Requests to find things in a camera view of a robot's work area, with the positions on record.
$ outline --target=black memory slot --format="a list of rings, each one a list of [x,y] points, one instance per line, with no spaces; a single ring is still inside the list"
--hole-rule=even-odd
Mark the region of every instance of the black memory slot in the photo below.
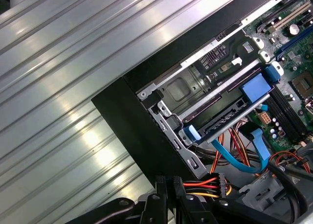
[[[307,127],[303,124],[302,120],[292,109],[291,105],[285,99],[281,91],[275,87],[270,94],[274,98],[278,106],[282,109],[282,111],[285,112],[285,115],[289,119],[290,123],[294,126],[294,128],[298,131],[298,133],[300,135],[306,135],[308,132]]]
[[[269,112],[273,117],[275,117],[278,122],[280,123],[281,127],[283,127],[286,136],[292,140],[292,141],[297,141],[301,135],[297,132],[297,130],[290,124],[288,119],[286,118],[285,114],[282,112],[280,107],[276,104],[274,99],[270,97],[267,101],[266,104],[268,105]]]

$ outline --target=blue plastic latch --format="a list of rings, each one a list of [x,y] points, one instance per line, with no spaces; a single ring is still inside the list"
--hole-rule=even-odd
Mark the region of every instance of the blue plastic latch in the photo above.
[[[266,104],[260,104],[259,106],[256,107],[257,109],[260,109],[262,111],[267,112],[268,111],[268,105]]]
[[[254,103],[271,90],[262,74],[258,74],[241,87],[250,103]]]
[[[267,68],[265,68],[265,72],[267,73],[269,81],[271,83],[275,83],[275,82],[277,82],[281,78],[280,73],[274,67],[274,65],[270,65]]]
[[[198,133],[198,131],[195,129],[193,125],[189,125],[183,130],[191,141],[195,142],[201,139],[201,135]]]

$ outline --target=motherboard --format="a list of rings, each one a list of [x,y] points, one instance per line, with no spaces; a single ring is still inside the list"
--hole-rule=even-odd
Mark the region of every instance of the motherboard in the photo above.
[[[270,62],[284,69],[265,103],[268,111],[255,110],[251,119],[277,152],[312,143],[313,0],[284,0],[245,32],[261,39]]]

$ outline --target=ribbed metal panel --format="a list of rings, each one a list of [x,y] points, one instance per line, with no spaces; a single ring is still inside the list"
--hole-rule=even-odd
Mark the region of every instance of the ribbed metal panel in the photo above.
[[[230,0],[25,0],[0,16],[0,221],[152,190],[90,99]]]

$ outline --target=screw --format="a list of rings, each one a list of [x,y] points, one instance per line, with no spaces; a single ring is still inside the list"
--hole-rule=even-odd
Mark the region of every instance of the screw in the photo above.
[[[228,206],[228,202],[227,201],[219,201],[220,205],[222,206]]]
[[[154,200],[159,200],[159,199],[160,199],[160,197],[159,197],[159,196],[154,195],[154,196],[152,196],[152,199],[154,199]]]
[[[207,221],[207,219],[205,219],[205,218],[201,218],[201,222],[202,222],[202,223],[207,223],[208,221]]]
[[[122,206],[126,206],[126,205],[128,205],[129,203],[128,203],[127,201],[120,201],[119,204],[122,205]]]
[[[194,199],[194,197],[193,197],[193,196],[191,196],[191,195],[187,195],[187,196],[186,196],[186,199],[188,199],[188,200],[192,201],[192,200]]]

